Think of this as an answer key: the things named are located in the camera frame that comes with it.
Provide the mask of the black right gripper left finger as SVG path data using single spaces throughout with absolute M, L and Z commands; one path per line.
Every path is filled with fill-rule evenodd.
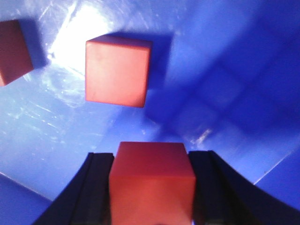
M 77 174 L 35 225 L 110 225 L 112 153 L 89 153 Z

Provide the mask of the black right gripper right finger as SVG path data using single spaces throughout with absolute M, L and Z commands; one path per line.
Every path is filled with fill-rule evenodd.
M 298 225 L 299 210 L 245 179 L 217 153 L 190 151 L 196 175 L 196 225 Z

